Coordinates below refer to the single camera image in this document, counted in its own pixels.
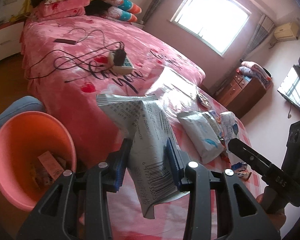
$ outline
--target metal screw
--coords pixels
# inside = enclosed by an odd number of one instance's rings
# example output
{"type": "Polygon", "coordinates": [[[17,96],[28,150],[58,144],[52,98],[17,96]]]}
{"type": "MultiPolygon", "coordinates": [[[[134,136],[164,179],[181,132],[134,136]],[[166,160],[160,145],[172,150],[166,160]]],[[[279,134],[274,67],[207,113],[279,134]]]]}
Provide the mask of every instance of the metal screw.
{"type": "Polygon", "coordinates": [[[227,174],[228,176],[232,176],[234,174],[234,172],[231,169],[226,169],[225,174],[227,174]]]}
{"type": "Polygon", "coordinates": [[[196,168],[196,167],[198,167],[198,163],[197,163],[197,162],[189,162],[188,165],[189,165],[189,167],[191,167],[191,168],[196,168]]]}
{"type": "Polygon", "coordinates": [[[65,170],[65,171],[63,172],[63,176],[66,176],[66,177],[70,176],[71,174],[72,174],[72,171],[71,171],[71,170],[65,170]]]}
{"type": "Polygon", "coordinates": [[[105,167],[108,166],[108,163],[106,163],[106,162],[101,162],[101,163],[98,164],[98,166],[99,166],[99,168],[105,168],[105,167]]]}

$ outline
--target snack package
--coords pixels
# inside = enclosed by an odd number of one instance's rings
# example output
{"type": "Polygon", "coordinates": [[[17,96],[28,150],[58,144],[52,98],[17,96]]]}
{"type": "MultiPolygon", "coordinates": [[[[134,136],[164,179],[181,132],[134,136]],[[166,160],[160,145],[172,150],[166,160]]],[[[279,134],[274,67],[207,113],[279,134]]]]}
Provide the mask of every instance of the snack package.
{"type": "Polygon", "coordinates": [[[234,155],[229,151],[228,143],[231,139],[239,138],[239,126],[237,123],[237,119],[232,112],[223,112],[220,114],[221,127],[223,128],[225,144],[227,148],[227,155],[230,160],[231,165],[236,164],[238,162],[243,163],[244,161],[234,155]]]}
{"type": "Polygon", "coordinates": [[[210,122],[206,119],[208,112],[182,112],[177,115],[178,120],[185,129],[187,135],[197,149],[202,163],[211,162],[224,150],[216,132],[219,134],[217,123],[213,122],[213,117],[209,115],[210,122]]]}
{"type": "Polygon", "coordinates": [[[164,158],[168,137],[177,145],[172,128],[155,95],[124,97],[97,95],[100,109],[118,126],[124,138],[133,138],[128,171],[136,187],[143,216],[154,219],[154,205],[188,194],[174,185],[164,158]]]}
{"type": "Polygon", "coordinates": [[[199,103],[202,106],[204,106],[208,110],[212,109],[212,106],[211,106],[211,104],[209,102],[209,99],[203,93],[201,93],[201,92],[198,91],[197,98],[198,98],[199,103]]]}

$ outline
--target tv screen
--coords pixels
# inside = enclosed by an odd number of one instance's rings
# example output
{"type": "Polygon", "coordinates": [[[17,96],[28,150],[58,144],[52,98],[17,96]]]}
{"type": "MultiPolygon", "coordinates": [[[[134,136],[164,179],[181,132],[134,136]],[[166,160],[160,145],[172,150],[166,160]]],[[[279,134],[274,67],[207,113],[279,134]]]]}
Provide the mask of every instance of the tv screen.
{"type": "Polygon", "coordinates": [[[278,92],[300,110],[300,66],[294,65],[290,69],[278,92]]]}

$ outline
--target person's hand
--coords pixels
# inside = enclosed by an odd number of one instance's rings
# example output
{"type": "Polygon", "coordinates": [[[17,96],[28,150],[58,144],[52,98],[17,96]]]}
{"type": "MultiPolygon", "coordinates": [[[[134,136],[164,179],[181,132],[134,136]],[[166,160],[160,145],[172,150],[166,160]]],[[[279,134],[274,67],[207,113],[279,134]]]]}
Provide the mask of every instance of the person's hand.
{"type": "MultiPolygon", "coordinates": [[[[263,199],[263,193],[259,196],[257,196],[256,200],[258,203],[261,203],[263,199]]],[[[270,218],[271,222],[273,223],[274,227],[279,231],[280,228],[284,225],[286,222],[286,215],[284,214],[284,209],[279,210],[278,214],[267,214],[270,218]]]]}

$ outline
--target pink bed sheet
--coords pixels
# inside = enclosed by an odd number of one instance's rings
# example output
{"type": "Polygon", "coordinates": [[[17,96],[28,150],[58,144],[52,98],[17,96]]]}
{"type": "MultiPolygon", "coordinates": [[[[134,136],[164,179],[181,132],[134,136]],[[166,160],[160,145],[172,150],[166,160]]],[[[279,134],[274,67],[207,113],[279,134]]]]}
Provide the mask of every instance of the pink bed sheet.
{"type": "Polygon", "coordinates": [[[197,85],[205,78],[202,69],[159,39],[132,25],[99,17],[28,22],[21,41],[26,78],[50,73],[47,77],[30,80],[29,92],[44,103],[49,114],[65,125],[78,157],[89,167],[105,160],[107,154],[117,150],[121,143],[117,127],[98,108],[96,94],[142,96],[165,66],[197,85]],[[95,31],[76,45],[53,42],[56,38],[79,41],[85,31],[89,33],[96,29],[103,31],[105,41],[102,33],[95,31]],[[108,49],[115,50],[119,44],[92,52],[104,47],[103,43],[118,41],[124,43],[127,56],[135,66],[132,74],[118,75],[107,70],[107,65],[102,66],[108,49]],[[60,65],[60,69],[56,70],[54,64],[60,65]]]}
{"type": "MultiPolygon", "coordinates": [[[[173,48],[131,25],[87,16],[29,23],[25,27],[22,41],[26,77],[44,76],[52,72],[48,77],[30,80],[29,91],[45,104],[49,114],[67,127],[73,137],[78,157],[89,167],[104,160],[106,154],[116,150],[122,142],[118,129],[96,104],[98,93],[128,96],[142,96],[146,92],[156,94],[165,109],[181,149],[187,151],[191,159],[201,161],[193,143],[176,119],[176,113],[205,110],[196,100],[196,85],[202,82],[205,75],[194,63],[173,48]],[[65,53],[54,51],[42,60],[50,51],[62,49],[78,57],[103,46],[102,36],[97,32],[78,45],[53,43],[55,38],[74,40],[82,38],[80,32],[67,34],[75,27],[88,31],[95,28],[102,29],[107,44],[123,41],[128,57],[137,70],[127,76],[115,76],[108,70],[98,73],[97,77],[89,75],[89,72],[79,67],[52,72],[53,61],[57,57],[65,56],[65,53]]],[[[104,59],[101,57],[95,59],[95,61],[102,60],[104,59]]],[[[62,68],[73,65],[73,62],[68,62],[62,68]]],[[[222,105],[206,96],[218,114],[226,111],[222,105]]],[[[240,139],[250,144],[240,120],[238,124],[240,139]]],[[[205,166],[219,172],[229,167],[220,157],[205,166]]],[[[255,197],[260,194],[259,177],[255,172],[245,185],[255,197]]],[[[188,196],[161,204],[160,208],[155,207],[154,220],[142,217],[135,187],[127,172],[119,192],[108,193],[107,196],[115,240],[183,238],[188,196]]],[[[217,208],[214,194],[211,194],[211,213],[211,239],[215,239],[217,208]]]]}

